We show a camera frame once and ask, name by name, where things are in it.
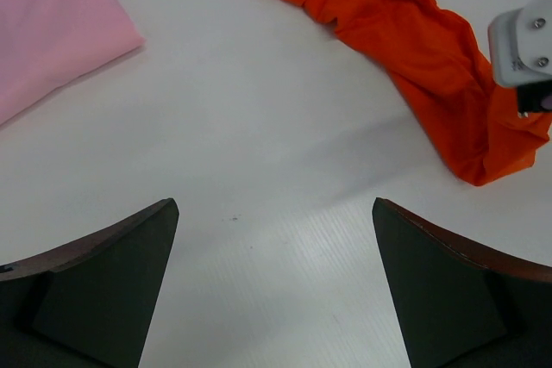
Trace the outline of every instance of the crumpled orange cloth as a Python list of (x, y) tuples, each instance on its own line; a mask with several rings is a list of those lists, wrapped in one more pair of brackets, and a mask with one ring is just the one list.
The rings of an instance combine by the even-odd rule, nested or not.
[(447, 166), (487, 184), (531, 167), (552, 115), (518, 117), (516, 93), (497, 86), (463, 18), (436, 0), (286, 0), (382, 64)]

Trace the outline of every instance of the fabric fold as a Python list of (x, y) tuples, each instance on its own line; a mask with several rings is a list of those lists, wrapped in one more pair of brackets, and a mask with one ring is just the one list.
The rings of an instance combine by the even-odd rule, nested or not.
[(0, 123), (143, 42), (117, 0), (0, 0)]
[(518, 117), (469, 23), (436, 0), (286, 0), (382, 64), (459, 178), (483, 185), (534, 164), (552, 115)]

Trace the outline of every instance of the brown edge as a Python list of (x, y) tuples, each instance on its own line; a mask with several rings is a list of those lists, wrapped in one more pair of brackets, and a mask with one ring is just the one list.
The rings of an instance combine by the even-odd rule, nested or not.
[(136, 226), (142, 224), (170, 204), (173, 204), (176, 208), (176, 203), (171, 198), (161, 200), (108, 228), (88, 234), (80, 239), (28, 259), (9, 263), (7, 265), (13, 265), (14, 270), (0, 273), (0, 282), (51, 271), (62, 265), (68, 265), (75, 260), (82, 259), (83, 256), (85, 256), (84, 259), (89, 259), (97, 252), (103, 251), (105, 247), (120, 240), (124, 235), (136, 228)]
[(447, 251), (448, 254), (456, 256), (457, 259), (466, 262), (468, 265), (515, 278), (547, 284), (552, 283), (551, 267), (516, 258), (459, 234), (452, 233), (415, 215), (390, 200), (377, 198), (374, 209), (377, 209), (379, 204), (383, 204), (385, 207), (397, 212), (403, 220), (416, 226), (422, 234), (433, 240), (439, 247)]

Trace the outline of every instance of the white tabletop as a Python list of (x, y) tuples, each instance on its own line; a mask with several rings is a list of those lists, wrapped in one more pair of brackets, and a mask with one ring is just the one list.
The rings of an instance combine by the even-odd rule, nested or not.
[[(486, 51), (529, 0), (439, 0)], [(121, 0), (147, 46), (0, 130), (0, 263), (174, 197), (141, 367), (409, 366), (371, 222), (383, 196), (552, 265), (552, 147), (484, 188), (385, 73), (280, 0)]]

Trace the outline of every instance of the pink fabric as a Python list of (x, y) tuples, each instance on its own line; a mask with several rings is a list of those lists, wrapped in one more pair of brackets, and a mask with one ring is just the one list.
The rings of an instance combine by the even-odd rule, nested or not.
[(0, 123), (143, 41), (117, 0), (0, 0)]

